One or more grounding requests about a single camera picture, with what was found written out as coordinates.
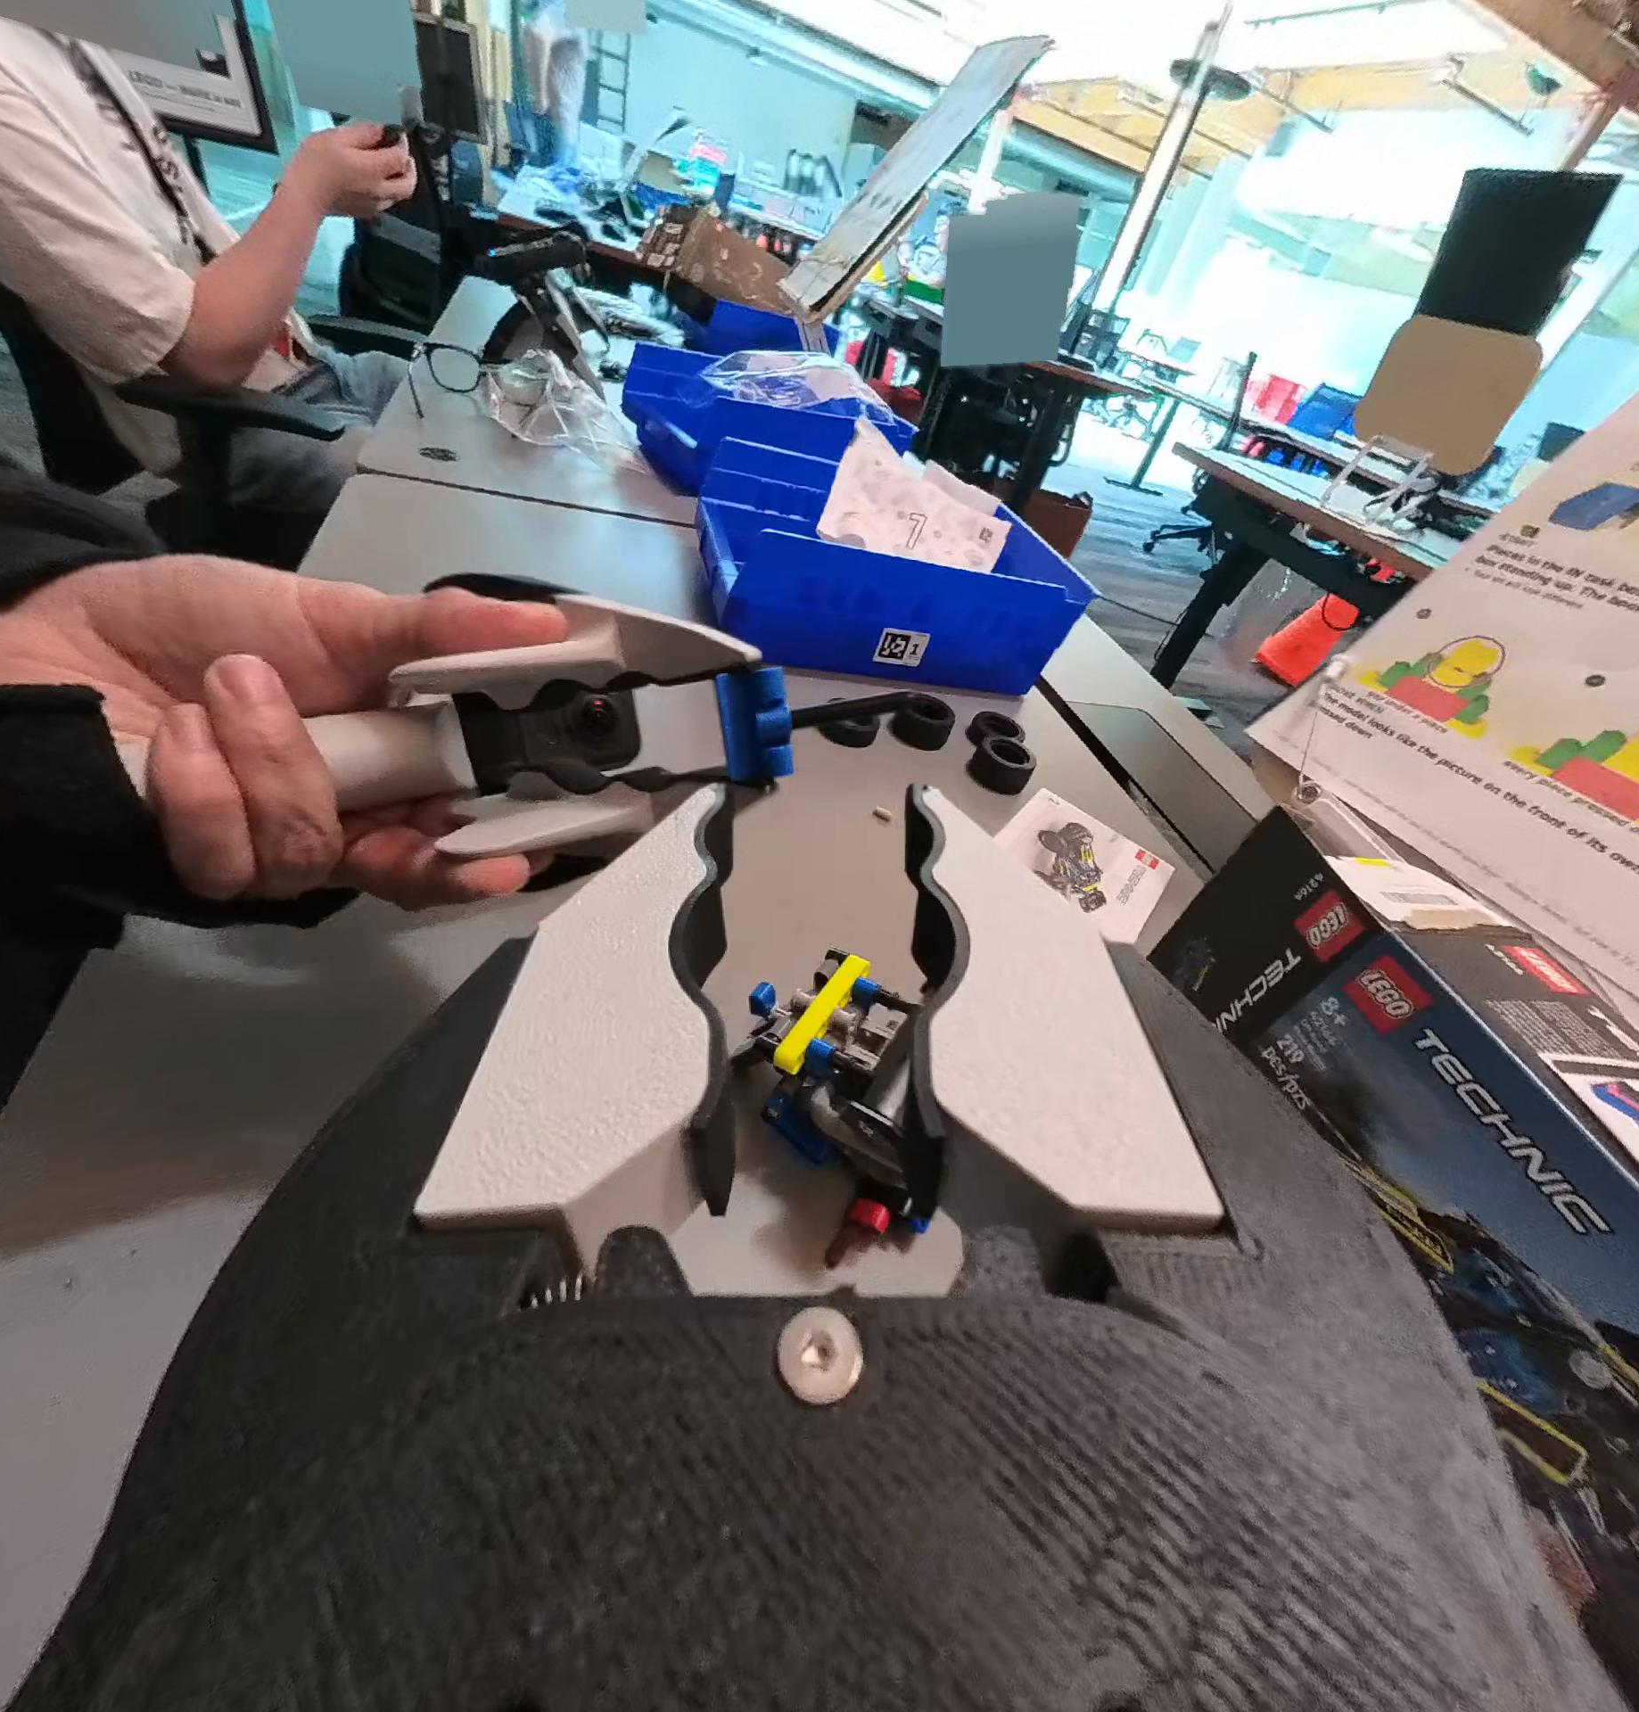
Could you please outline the lego engine assembly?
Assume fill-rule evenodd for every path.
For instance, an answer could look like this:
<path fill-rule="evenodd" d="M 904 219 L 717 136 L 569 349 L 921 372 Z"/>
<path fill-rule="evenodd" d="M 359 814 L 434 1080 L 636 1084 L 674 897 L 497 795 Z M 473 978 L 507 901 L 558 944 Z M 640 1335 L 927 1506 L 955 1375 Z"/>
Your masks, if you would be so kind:
<path fill-rule="evenodd" d="M 921 997 L 874 980 L 868 960 L 831 950 L 805 989 L 758 984 L 733 1070 L 772 1084 L 762 1125 L 809 1166 L 849 1176 L 850 1196 L 825 1253 L 841 1270 L 888 1243 L 907 1247 L 933 1221 L 911 1188 L 909 1056 Z"/>

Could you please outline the tilted white instruction board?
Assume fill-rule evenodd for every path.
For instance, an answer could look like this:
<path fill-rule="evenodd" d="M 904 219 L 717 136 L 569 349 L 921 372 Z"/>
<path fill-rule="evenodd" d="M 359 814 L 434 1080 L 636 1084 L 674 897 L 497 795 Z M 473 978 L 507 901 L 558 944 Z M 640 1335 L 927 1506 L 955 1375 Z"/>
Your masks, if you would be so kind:
<path fill-rule="evenodd" d="M 976 48 L 959 75 L 870 172 L 807 256 L 778 284 L 799 327 L 821 327 L 911 223 L 929 184 L 1002 111 L 1037 62 L 1047 34 Z"/>

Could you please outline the framed wall sign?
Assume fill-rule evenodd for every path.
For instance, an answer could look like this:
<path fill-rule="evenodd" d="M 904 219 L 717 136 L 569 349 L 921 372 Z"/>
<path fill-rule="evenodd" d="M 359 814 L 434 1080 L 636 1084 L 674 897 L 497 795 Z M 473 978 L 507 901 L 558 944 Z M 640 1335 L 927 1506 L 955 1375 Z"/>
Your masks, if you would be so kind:
<path fill-rule="evenodd" d="M 188 60 L 155 60 L 110 48 L 106 54 L 169 134 L 257 154 L 279 150 L 243 3 L 216 5 L 214 46 Z"/>

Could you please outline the black monitor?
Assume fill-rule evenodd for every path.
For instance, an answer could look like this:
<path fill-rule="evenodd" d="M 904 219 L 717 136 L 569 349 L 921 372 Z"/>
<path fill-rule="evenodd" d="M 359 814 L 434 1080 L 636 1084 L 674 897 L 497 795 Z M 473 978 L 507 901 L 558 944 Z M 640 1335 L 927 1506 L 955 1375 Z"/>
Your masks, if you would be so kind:
<path fill-rule="evenodd" d="M 1619 186 L 1621 174 L 1468 170 L 1413 315 L 1534 337 Z"/>

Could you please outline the folded lego leaflet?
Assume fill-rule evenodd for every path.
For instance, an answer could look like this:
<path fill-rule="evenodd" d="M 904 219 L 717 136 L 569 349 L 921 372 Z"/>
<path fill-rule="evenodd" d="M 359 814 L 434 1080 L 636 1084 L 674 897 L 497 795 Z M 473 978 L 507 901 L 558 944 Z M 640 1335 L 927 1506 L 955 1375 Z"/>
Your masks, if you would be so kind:
<path fill-rule="evenodd" d="M 1047 789 L 1029 795 L 994 844 L 1106 942 L 1122 946 L 1147 930 L 1175 877 L 1169 858 Z"/>

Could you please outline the orange traffic cone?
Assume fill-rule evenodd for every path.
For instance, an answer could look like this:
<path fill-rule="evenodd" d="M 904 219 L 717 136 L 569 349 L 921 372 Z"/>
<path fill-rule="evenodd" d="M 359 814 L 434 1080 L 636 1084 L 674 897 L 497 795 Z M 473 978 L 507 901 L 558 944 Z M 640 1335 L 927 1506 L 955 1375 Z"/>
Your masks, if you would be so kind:
<path fill-rule="evenodd" d="M 1295 691 L 1332 657 L 1342 640 L 1359 626 L 1359 612 L 1342 598 L 1324 594 L 1312 606 L 1271 632 L 1253 653 L 1259 675 Z"/>

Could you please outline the blue lego piece with sticker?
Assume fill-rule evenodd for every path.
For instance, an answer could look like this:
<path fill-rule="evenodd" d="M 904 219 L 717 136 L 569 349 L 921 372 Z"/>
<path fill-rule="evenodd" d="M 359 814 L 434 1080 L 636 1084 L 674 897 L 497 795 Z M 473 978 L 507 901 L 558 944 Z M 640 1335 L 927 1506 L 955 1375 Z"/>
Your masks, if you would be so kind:
<path fill-rule="evenodd" d="M 715 693 L 723 742 L 723 777 L 738 787 L 764 787 L 793 775 L 793 724 L 786 675 L 778 667 L 717 675 Z"/>

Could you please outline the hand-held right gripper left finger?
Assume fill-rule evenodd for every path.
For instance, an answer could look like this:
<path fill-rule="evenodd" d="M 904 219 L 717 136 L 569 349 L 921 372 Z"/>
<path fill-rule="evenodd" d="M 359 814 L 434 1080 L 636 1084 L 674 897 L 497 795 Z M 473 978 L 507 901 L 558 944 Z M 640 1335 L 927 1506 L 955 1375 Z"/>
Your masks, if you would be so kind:
<path fill-rule="evenodd" d="M 731 1058 L 703 987 L 731 871 L 729 789 L 701 787 L 540 925 L 416 1196 L 422 1229 L 601 1243 L 723 1217 Z"/>

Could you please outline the laminated instruction sheet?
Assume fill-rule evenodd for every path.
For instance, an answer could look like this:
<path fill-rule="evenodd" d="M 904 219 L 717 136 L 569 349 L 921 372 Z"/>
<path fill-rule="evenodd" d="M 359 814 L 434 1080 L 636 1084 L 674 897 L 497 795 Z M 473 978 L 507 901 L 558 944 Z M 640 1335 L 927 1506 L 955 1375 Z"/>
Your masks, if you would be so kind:
<path fill-rule="evenodd" d="M 1639 394 L 1249 740 L 1639 1007 Z"/>

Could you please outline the blue bin with code tag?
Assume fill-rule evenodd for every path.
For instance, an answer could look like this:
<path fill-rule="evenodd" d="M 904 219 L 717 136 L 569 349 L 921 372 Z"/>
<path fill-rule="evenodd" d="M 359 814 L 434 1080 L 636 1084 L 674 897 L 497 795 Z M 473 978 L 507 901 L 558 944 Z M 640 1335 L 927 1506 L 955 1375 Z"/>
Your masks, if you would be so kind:
<path fill-rule="evenodd" d="M 715 626 L 774 667 L 1021 697 L 1086 616 L 1094 588 L 1018 518 L 988 573 L 823 541 L 835 465 L 719 443 L 695 512 Z"/>

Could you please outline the clear plastic bag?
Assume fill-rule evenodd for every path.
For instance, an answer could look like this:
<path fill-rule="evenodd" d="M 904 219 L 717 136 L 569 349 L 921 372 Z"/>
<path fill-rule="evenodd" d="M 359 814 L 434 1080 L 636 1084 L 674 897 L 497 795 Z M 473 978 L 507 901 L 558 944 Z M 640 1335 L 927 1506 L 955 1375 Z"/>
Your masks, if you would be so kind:
<path fill-rule="evenodd" d="M 707 360 L 695 384 L 721 404 L 766 406 L 788 414 L 890 419 L 882 400 L 833 355 L 748 351 Z"/>
<path fill-rule="evenodd" d="M 601 465 L 636 457 L 636 435 L 558 355 L 528 353 L 483 372 L 487 415 L 512 441 Z"/>

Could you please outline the white printed parts bag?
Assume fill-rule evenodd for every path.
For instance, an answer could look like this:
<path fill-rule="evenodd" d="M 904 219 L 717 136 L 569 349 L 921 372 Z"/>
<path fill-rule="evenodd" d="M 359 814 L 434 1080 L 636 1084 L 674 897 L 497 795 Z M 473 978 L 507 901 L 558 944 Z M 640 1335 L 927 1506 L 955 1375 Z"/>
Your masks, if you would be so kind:
<path fill-rule="evenodd" d="M 988 575 L 1002 561 L 1012 522 L 982 492 L 909 465 L 858 417 L 813 529 L 831 545 Z"/>

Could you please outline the person's left hand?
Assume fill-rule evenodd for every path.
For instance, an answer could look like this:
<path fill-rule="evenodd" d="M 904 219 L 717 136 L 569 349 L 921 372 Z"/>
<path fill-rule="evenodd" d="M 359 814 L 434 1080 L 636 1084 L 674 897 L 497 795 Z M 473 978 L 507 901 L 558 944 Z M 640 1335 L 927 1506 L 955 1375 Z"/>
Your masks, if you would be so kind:
<path fill-rule="evenodd" d="M 391 596 L 206 557 L 80 569 L 0 612 L 0 687 L 104 697 L 145 746 L 147 807 L 182 891 L 222 905 L 349 889 L 402 911 L 510 897 L 548 856 L 448 858 L 436 803 L 343 816 L 304 718 L 385 704 L 412 661 L 550 645 L 548 606 Z"/>

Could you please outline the tan board on stand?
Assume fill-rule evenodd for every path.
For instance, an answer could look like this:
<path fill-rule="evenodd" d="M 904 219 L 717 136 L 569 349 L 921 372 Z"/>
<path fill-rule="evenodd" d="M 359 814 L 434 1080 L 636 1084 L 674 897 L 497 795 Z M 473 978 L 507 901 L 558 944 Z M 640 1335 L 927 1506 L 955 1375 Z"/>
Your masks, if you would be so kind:
<path fill-rule="evenodd" d="M 1416 313 L 1387 343 L 1352 435 L 1418 453 L 1440 476 L 1468 476 L 1489 463 L 1540 368 L 1534 337 Z"/>

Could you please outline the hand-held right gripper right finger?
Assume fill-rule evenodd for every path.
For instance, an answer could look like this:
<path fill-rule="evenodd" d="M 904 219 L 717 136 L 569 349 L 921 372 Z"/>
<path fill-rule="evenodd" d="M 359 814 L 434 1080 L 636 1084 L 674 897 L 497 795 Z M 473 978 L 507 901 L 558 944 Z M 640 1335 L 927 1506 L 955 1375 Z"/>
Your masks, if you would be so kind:
<path fill-rule="evenodd" d="M 917 1215 L 1214 1235 L 1226 1213 L 1124 974 L 1139 966 L 937 789 L 906 793 L 900 1170 Z"/>

